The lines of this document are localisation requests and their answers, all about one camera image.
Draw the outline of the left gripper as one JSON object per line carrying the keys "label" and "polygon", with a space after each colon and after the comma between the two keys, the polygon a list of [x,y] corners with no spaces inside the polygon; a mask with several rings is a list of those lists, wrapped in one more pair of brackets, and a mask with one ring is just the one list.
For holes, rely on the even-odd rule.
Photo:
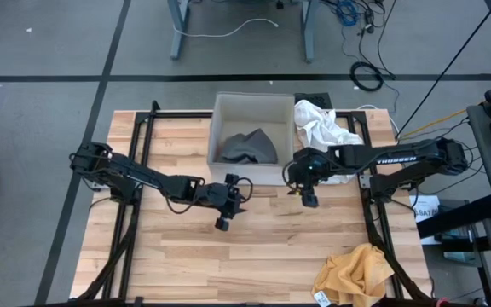
{"label": "left gripper", "polygon": [[240,207],[241,203],[246,202],[246,197],[237,187],[239,179],[237,175],[227,174],[224,183],[206,184],[198,190],[198,202],[220,212],[215,222],[216,229],[228,231],[229,220],[246,212],[246,209]]}

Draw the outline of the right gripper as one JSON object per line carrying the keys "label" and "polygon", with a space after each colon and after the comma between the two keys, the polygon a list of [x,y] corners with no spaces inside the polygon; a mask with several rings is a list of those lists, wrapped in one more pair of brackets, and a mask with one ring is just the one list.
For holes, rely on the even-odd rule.
{"label": "right gripper", "polygon": [[336,166],[327,152],[303,148],[293,155],[287,167],[287,183],[295,194],[301,196],[303,206],[319,205],[314,186],[336,175]]}

